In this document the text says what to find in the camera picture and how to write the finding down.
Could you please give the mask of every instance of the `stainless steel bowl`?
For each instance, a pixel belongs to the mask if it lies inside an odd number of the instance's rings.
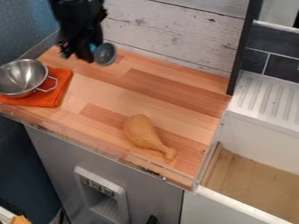
[[[49,89],[39,88],[49,78],[55,81]],[[50,92],[58,85],[58,80],[48,76],[48,68],[34,59],[12,61],[0,67],[0,95],[23,98],[36,91]]]

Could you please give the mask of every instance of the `gray tile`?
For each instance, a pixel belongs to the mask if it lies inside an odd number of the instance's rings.
[[[299,34],[254,24],[247,47],[299,58]]]
[[[265,75],[299,83],[299,59],[271,55]]]
[[[265,52],[246,49],[242,62],[242,69],[261,74],[266,64],[267,57],[268,54]]]

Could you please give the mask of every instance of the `toy chicken leg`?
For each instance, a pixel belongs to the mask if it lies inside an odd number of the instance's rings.
[[[23,215],[13,217],[10,224],[31,224]]]
[[[123,125],[123,130],[129,141],[138,147],[161,151],[169,160],[173,160],[176,156],[175,149],[162,143],[146,115],[135,115],[128,118]]]

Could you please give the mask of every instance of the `whitewashed wood wall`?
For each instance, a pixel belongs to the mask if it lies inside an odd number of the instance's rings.
[[[230,75],[249,0],[107,0],[106,41]]]

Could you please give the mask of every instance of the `orange towel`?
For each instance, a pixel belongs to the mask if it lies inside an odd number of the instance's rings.
[[[62,68],[49,68],[49,76],[58,79],[58,86],[51,92],[43,93],[37,91],[26,98],[12,99],[3,95],[0,95],[0,102],[4,102],[10,105],[19,106],[33,106],[33,107],[44,107],[44,108],[55,108],[59,106],[67,84],[73,77],[73,72],[71,70],[66,70]],[[43,89],[51,88],[54,85],[54,80],[46,79],[45,82],[40,86]]]

